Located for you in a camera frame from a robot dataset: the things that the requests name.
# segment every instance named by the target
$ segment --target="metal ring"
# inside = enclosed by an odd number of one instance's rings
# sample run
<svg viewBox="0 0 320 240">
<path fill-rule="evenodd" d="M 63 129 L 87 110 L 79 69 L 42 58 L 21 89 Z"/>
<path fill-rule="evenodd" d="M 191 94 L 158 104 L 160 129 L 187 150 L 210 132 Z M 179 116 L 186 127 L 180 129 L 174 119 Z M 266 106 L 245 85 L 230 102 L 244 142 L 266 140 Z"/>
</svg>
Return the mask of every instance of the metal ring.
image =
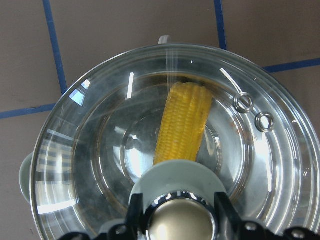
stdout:
<svg viewBox="0 0 320 240">
<path fill-rule="evenodd" d="M 275 119 L 269 112 L 260 112 L 255 116 L 255 127 L 262 133 L 268 133 L 274 129 Z"/>
<path fill-rule="evenodd" d="M 239 113 L 246 114 L 253 109 L 254 101 L 249 93 L 243 91 L 235 95 L 233 106 Z"/>
<path fill-rule="evenodd" d="M 177 192 L 171 192 L 164 195 L 159 196 L 157 199 L 155 199 L 152 204 L 145 210 L 146 217 L 150 217 L 149 215 L 159 208 L 162 204 L 174 200 L 174 199 L 190 199 L 193 201 L 196 201 L 197 203 L 204 206 L 212 215 L 215 215 L 214 208 L 210 205 L 209 202 L 204 200 L 202 197 L 190 192 L 190 191 L 177 191 Z"/>
</svg>

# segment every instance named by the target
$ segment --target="pot handle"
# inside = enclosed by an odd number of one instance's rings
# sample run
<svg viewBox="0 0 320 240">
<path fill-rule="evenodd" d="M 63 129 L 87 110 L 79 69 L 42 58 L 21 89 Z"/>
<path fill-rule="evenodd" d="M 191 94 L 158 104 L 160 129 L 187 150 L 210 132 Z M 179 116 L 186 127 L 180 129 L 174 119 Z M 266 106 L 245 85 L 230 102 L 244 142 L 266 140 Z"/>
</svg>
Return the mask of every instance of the pot handle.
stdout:
<svg viewBox="0 0 320 240">
<path fill-rule="evenodd" d="M 158 44 L 168 44 L 171 43 L 171 37 L 169 35 L 164 35 L 159 38 Z"/>
<path fill-rule="evenodd" d="M 19 184 L 22 195 L 30 204 L 30 170 L 34 153 L 30 153 L 22 162 L 19 171 Z"/>
</svg>

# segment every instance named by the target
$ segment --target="glass lid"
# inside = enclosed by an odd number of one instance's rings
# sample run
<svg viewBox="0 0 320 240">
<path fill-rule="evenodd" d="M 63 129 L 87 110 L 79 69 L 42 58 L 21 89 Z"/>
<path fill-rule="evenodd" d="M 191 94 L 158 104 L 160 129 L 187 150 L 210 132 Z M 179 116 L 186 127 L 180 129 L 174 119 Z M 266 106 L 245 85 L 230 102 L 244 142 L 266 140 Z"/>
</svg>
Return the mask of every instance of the glass lid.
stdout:
<svg viewBox="0 0 320 240">
<path fill-rule="evenodd" d="M 54 107 L 31 166 L 32 211 L 44 239 L 69 232 L 93 238 L 124 218 L 135 182 L 154 164 L 178 82 L 212 94 L 196 161 L 219 177 L 239 214 L 277 234 L 290 226 L 319 231 L 319 141 L 297 102 L 240 56 L 164 44 L 98 65 Z"/>
</svg>

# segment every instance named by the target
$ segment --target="corn cob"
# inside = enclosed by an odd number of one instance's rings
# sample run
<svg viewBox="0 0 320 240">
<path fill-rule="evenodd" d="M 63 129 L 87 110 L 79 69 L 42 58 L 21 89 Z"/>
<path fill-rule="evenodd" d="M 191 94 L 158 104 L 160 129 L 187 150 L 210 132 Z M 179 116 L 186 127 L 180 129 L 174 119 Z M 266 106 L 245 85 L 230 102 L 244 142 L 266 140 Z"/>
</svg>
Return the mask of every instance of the corn cob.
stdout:
<svg viewBox="0 0 320 240">
<path fill-rule="evenodd" d="M 153 164 L 196 161 L 212 103 L 212 94 L 192 82 L 175 83 L 167 97 Z"/>
</svg>

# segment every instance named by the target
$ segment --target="brown tile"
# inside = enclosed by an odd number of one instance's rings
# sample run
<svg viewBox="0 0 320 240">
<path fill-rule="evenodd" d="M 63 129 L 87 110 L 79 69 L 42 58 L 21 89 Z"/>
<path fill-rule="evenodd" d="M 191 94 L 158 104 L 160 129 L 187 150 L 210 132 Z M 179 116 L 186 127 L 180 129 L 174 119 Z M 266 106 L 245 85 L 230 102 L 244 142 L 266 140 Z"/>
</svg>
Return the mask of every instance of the brown tile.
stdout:
<svg viewBox="0 0 320 240">
<path fill-rule="evenodd" d="M 283 71 L 272 74 L 294 96 L 320 138 L 320 108 L 318 102 L 320 90 L 320 66 Z"/>
<path fill-rule="evenodd" d="M 1 239 L 40 239 L 31 207 L 19 187 L 19 169 L 33 152 L 49 112 L 0 119 Z"/>
<path fill-rule="evenodd" d="M 218 47 L 212 0 L 51 1 L 67 83 L 125 51 L 173 42 Z"/>
<path fill-rule="evenodd" d="M 61 96 L 44 7 L 2 1 L 0 112 L 55 103 Z"/>
<path fill-rule="evenodd" d="M 228 50 L 266 67 L 320 56 L 320 1 L 224 0 Z"/>
</svg>

